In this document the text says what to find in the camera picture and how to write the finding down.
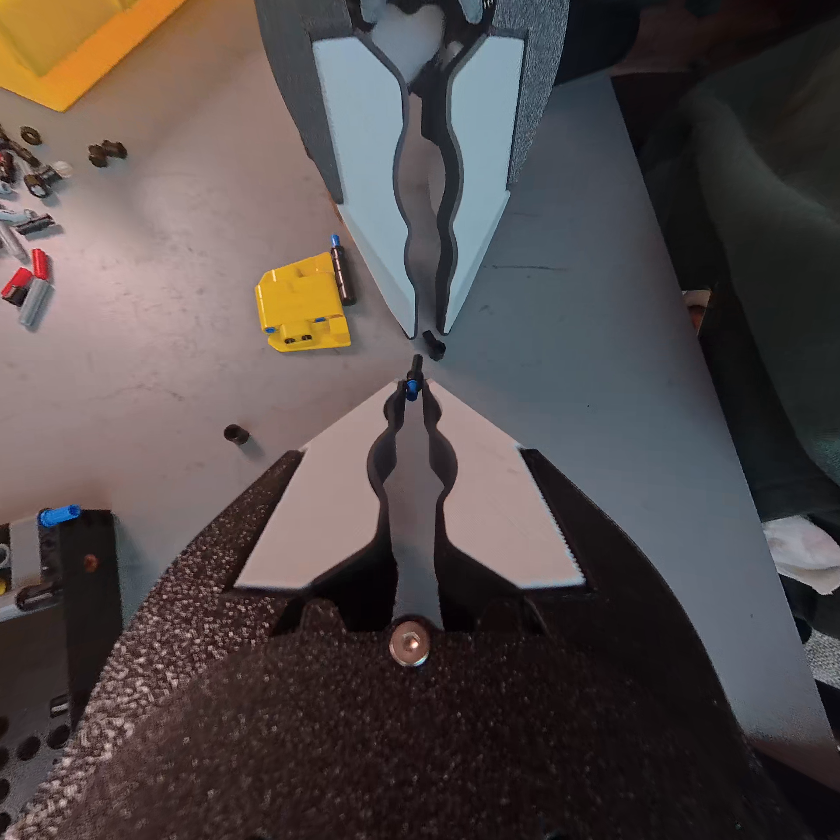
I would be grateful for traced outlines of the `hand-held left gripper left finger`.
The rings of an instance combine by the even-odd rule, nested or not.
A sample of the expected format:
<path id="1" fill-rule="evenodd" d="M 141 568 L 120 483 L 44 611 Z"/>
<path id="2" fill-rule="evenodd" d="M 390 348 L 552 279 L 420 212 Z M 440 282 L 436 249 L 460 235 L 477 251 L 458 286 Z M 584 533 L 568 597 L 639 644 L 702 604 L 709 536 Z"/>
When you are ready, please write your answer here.
<path id="1" fill-rule="evenodd" d="M 307 442 L 235 588 L 299 592 L 389 537 L 384 483 L 403 422 L 391 381 Z"/>

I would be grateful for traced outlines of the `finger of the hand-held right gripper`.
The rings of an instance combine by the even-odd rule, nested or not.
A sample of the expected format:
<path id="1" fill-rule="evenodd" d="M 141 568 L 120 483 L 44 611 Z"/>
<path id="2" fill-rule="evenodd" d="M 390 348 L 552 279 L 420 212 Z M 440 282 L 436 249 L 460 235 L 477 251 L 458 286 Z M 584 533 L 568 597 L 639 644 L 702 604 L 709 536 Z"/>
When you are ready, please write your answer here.
<path id="1" fill-rule="evenodd" d="M 437 210 L 437 330 L 448 334 L 510 197 L 508 174 L 522 56 L 521 38 L 480 36 L 447 67 L 438 147 L 444 193 Z"/>
<path id="2" fill-rule="evenodd" d="M 406 267 L 411 229 L 396 185 L 405 80 L 365 36 L 321 39 L 312 52 L 342 188 L 340 215 L 385 304 L 414 339 L 417 293 Z"/>

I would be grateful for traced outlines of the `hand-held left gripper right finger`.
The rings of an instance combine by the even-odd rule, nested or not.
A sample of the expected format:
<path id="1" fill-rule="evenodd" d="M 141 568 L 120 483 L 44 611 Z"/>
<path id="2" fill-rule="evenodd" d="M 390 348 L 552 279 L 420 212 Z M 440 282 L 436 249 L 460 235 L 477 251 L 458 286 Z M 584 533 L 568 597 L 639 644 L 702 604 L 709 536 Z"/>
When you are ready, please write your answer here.
<path id="1" fill-rule="evenodd" d="M 423 394 L 430 466 L 443 485 L 444 546 L 519 589 L 585 584 L 585 576 L 519 442 L 430 381 Z"/>

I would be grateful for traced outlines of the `black connector with blue pin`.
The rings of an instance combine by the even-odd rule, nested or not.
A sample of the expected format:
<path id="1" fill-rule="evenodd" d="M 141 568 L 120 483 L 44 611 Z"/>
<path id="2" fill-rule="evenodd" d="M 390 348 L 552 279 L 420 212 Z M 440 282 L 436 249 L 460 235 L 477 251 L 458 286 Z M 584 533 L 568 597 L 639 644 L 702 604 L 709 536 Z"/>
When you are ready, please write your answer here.
<path id="1" fill-rule="evenodd" d="M 357 302 L 357 297 L 350 273 L 350 264 L 338 234 L 331 236 L 330 257 L 339 299 L 344 307 L 351 307 Z"/>

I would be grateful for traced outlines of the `yellow lego block assembly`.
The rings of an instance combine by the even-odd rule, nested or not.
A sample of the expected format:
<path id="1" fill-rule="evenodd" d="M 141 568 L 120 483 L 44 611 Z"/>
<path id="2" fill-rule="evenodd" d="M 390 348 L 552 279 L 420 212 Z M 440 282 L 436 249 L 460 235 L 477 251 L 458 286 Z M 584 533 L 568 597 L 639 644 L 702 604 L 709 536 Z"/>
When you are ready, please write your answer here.
<path id="1" fill-rule="evenodd" d="M 267 271 L 255 299 L 261 331 L 280 353 L 351 346 L 328 252 Z"/>

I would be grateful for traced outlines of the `yellow plastic bin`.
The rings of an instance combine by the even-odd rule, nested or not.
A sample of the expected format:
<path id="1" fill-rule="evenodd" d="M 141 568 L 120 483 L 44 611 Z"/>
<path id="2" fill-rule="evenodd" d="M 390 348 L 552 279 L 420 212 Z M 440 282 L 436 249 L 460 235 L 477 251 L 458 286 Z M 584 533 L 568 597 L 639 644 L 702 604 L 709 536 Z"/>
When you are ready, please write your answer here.
<path id="1" fill-rule="evenodd" d="M 2 1 L 1 88 L 64 112 L 183 1 Z"/>

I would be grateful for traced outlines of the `black and yellow lego model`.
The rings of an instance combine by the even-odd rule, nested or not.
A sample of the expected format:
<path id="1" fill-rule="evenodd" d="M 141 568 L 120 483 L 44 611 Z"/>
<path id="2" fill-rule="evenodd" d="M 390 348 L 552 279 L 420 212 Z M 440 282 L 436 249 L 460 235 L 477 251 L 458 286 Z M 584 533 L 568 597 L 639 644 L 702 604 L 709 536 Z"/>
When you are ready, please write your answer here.
<path id="1" fill-rule="evenodd" d="M 1 829 L 57 766 L 123 630 L 115 517 L 78 505 L 1 525 Z"/>

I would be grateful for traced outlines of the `person's right forearm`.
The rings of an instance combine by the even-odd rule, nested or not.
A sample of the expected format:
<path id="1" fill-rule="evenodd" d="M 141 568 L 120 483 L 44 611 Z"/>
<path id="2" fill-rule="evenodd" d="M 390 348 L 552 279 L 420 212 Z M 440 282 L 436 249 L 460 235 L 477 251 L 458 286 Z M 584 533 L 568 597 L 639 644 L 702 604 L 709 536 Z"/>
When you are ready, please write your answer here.
<path id="1" fill-rule="evenodd" d="M 637 2 L 570 1 L 554 85 L 606 70 L 623 60 L 636 40 L 640 16 Z"/>

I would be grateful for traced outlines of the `pile of small lego pieces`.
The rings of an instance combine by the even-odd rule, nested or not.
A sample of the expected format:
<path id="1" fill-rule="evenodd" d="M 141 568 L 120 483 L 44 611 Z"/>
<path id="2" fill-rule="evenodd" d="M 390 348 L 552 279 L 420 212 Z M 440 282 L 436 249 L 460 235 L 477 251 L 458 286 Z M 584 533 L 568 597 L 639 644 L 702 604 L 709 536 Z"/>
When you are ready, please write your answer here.
<path id="1" fill-rule="evenodd" d="M 35 333 L 56 292 L 49 240 L 65 229 L 56 218 L 60 198 L 76 171 L 68 161 L 49 159 L 43 135 L 21 126 L 1 129 L 2 303 L 15 309 L 17 323 Z"/>

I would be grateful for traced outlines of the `white cloth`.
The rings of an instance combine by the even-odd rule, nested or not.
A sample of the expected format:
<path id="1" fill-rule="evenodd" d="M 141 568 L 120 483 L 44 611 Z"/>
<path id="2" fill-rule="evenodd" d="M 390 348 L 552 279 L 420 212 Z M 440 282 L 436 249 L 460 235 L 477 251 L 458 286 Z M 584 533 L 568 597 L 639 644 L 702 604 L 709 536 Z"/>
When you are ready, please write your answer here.
<path id="1" fill-rule="evenodd" d="M 839 545 L 810 519 L 795 516 L 763 522 L 776 570 L 787 578 L 830 595 L 839 586 Z"/>

